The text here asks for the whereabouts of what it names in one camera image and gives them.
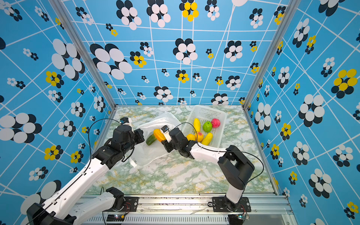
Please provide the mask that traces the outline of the yellow fruit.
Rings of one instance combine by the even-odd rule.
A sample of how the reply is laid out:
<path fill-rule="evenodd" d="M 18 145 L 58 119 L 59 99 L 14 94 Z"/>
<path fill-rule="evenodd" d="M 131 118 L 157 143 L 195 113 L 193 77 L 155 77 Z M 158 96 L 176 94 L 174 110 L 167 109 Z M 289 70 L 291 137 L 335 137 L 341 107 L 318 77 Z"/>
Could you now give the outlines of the yellow fruit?
<path fill-rule="evenodd" d="M 188 139 L 189 141 L 196 141 L 196 140 L 197 140 L 197 138 L 196 138 L 193 134 L 188 134 L 188 135 L 187 135 L 187 139 Z"/>

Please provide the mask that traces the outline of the orange yellow mango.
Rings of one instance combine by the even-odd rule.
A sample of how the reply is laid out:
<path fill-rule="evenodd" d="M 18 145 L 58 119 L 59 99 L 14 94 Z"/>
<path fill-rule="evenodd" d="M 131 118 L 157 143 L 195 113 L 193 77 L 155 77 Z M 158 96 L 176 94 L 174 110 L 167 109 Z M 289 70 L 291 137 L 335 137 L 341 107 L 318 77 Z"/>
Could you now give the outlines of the orange yellow mango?
<path fill-rule="evenodd" d="M 167 139 L 165 138 L 165 135 L 161 132 L 160 129 L 155 129 L 153 131 L 154 137 L 159 141 L 159 142 L 163 142 L 166 141 Z"/>

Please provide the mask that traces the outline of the red orange fruit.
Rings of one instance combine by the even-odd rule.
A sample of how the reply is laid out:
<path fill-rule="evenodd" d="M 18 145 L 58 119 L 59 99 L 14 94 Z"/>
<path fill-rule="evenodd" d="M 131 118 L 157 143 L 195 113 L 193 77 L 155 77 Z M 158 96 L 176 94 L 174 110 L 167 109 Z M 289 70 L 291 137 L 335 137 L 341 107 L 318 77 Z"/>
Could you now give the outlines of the red orange fruit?
<path fill-rule="evenodd" d="M 202 132 L 197 132 L 196 134 L 196 140 L 197 142 L 201 142 L 204 139 L 204 135 Z"/>

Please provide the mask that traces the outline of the white plastic bag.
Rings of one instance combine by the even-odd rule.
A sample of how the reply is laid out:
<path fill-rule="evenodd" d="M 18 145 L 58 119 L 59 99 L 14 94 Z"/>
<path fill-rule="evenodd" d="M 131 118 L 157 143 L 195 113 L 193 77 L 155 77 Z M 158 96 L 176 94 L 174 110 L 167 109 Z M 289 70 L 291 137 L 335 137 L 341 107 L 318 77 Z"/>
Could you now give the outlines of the white plastic bag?
<path fill-rule="evenodd" d="M 143 131 L 145 141 L 135 146 L 134 153 L 130 157 L 130 164 L 139 169 L 151 163 L 152 161 L 167 154 L 164 145 L 155 135 L 154 130 L 168 126 L 169 129 L 175 128 L 180 121 L 170 112 L 164 112 L 149 122 L 136 125 L 136 129 Z"/>

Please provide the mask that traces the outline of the green fruit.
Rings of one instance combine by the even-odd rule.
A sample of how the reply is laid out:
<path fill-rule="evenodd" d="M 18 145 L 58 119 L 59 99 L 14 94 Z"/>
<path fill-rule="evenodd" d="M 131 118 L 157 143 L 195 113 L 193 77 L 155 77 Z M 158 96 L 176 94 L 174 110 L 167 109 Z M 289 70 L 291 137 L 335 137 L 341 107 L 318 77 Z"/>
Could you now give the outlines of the green fruit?
<path fill-rule="evenodd" d="M 206 121 L 202 126 L 203 131 L 206 133 L 210 133 L 212 131 L 212 128 L 213 127 L 210 121 Z"/>

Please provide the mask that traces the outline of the pink round fruit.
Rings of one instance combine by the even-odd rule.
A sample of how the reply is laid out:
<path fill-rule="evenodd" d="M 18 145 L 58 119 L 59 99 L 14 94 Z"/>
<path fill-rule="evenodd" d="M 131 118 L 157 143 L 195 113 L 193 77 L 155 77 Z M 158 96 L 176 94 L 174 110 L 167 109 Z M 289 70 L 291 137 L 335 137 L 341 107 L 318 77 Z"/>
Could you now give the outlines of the pink round fruit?
<path fill-rule="evenodd" d="M 218 128 L 218 127 L 220 127 L 221 122 L 220 122 L 219 119 L 212 119 L 212 120 L 211 120 L 211 124 L 212 124 L 212 127 L 213 127 L 213 128 Z"/>

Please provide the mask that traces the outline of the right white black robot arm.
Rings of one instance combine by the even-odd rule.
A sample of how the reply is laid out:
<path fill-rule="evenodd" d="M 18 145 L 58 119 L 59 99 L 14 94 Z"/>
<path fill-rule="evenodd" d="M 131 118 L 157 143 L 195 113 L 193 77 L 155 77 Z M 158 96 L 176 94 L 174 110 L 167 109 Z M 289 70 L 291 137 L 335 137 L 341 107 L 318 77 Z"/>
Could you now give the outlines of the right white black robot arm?
<path fill-rule="evenodd" d="M 225 206 L 234 212 L 240 207 L 240 200 L 255 167 L 236 146 L 215 148 L 188 140 L 179 128 L 170 130 L 168 126 L 161 128 L 166 140 L 162 141 L 167 152 L 177 150 L 183 157 L 205 160 L 219 166 L 229 188 L 225 195 Z"/>

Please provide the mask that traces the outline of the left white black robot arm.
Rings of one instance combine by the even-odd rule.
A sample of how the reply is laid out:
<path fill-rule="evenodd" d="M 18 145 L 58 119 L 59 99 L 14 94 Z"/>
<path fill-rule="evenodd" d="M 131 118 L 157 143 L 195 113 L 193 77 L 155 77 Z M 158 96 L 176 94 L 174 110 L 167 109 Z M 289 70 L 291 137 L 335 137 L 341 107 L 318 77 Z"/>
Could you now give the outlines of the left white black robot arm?
<path fill-rule="evenodd" d="M 75 206 L 83 194 L 137 144 L 145 141 L 141 129 L 133 130 L 129 123 L 119 125 L 113 137 L 93 153 L 90 161 L 68 184 L 55 192 L 42 204 L 34 203 L 27 210 L 29 225 L 80 225 L 92 216 L 106 210 L 129 213 L 130 203 L 124 193 L 115 187 L 108 188 L 99 197 Z"/>

